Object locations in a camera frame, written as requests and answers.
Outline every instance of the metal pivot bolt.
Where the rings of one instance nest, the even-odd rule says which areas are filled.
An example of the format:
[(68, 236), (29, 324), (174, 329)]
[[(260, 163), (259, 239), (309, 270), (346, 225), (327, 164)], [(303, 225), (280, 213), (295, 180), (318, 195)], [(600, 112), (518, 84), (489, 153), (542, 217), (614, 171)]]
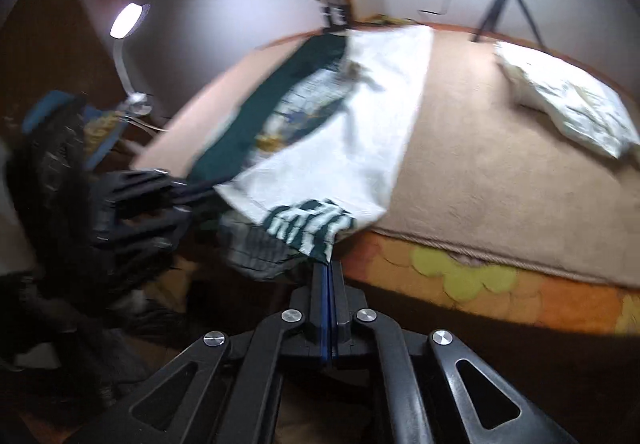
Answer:
[(280, 317), (287, 323), (295, 323), (302, 319), (302, 312), (296, 309), (287, 309)]
[(204, 334), (204, 344), (207, 347), (220, 347), (225, 342), (225, 335), (217, 330)]
[(378, 317), (378, 313), (373, 309), (360, 309), (356, 312), (356, 318), (365, 323), (369, 323)]
[(453, 341), (453, 334), (447, 330), (436, 330), (431, 336), (438, 345), (448, 345)]

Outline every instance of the green fabric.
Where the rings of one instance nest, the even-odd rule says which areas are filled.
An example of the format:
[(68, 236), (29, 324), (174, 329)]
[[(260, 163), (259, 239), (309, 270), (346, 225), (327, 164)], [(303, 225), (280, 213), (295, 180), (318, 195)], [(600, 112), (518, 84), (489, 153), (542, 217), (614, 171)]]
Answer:
[(309, 38), (249, 96), (231, 126), (196, 161), (188, 181), (231, 179), (240, 173), (255, 145), (255, 136), (280, 99), (298, 81), (340, 60), (345, 46), (344, 36), (323, 34)]

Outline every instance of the white garment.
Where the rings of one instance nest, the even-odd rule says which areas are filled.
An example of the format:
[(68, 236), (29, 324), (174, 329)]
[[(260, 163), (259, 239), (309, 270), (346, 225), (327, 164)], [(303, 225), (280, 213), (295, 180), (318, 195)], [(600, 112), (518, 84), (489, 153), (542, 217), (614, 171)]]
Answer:
[(513, 82), (514, 98), (545, 112), (558, 130), (607, 157), (640, 145), (620, 96), (588, 72), (527, 47), (497, 42), (495, 52)]
[[(353, 93), (322, 127), (217, 186), (255, 224), (270, 211), (329, 200), (362, 229), (386, 212), (422, 101), (433, 30), (408, 26), (348, 31), (345, 68), (355, 64)], [(305, 248), (299, 248), (308, 254)]]

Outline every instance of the beige blanket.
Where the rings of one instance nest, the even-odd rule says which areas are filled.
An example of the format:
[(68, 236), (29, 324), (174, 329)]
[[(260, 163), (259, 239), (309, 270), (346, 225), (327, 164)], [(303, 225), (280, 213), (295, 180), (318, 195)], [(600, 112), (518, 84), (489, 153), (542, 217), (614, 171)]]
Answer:
[[(638, 125), (638, 111), (625, 104)], [(493, 44), (436, 32), (424, 100), (376, 231), (488, 261), (640, 287), (640, 172), (516, 105)]]

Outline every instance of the black tripod stand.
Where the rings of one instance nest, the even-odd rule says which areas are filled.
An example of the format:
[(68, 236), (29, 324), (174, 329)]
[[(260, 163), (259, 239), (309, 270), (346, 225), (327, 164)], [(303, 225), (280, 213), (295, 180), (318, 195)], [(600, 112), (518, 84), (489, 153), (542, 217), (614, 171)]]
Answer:
[[(522, 13), (524, 14), (525, 18), (527, 19), (527, 22), (529, 23), (529, 27), (531, 27), (531, 30), (533, 31), (533, 35), (536, 37), (536, 41), (538, 42), (540, 49), (543, 52), (546, 52), (545, 44), (542, 41), (542, 37), (540, 36), (540, 32), (536, 27), (536, 23), (533, 21), (533, 18), (531, 17), (531, 13), (529, 13), (529, 9), (527, 8), (527, 5), (524, 3), (524, 0), (516, 0), (516, 1), (518, 2), (518, 5), (520, 6), (520, 9), (522, 10)], [(498, 20), (500, 20), (500, 15), (504, 11), (504, 6), (506, 3), (507, 3), (507, 0), (494, 0), (494, 2), (492, 2), (491, 7), (489, 7), (489, 10), (487, 11), (486, 15), (482, 19), (482, 24), (476, 30), (476, 34), (473, 38), (474, 42), (477, 42), (480, 39), (484, 31), (489, 31), (491, 33), (495, 32), (495, 28), (498, 25)]]

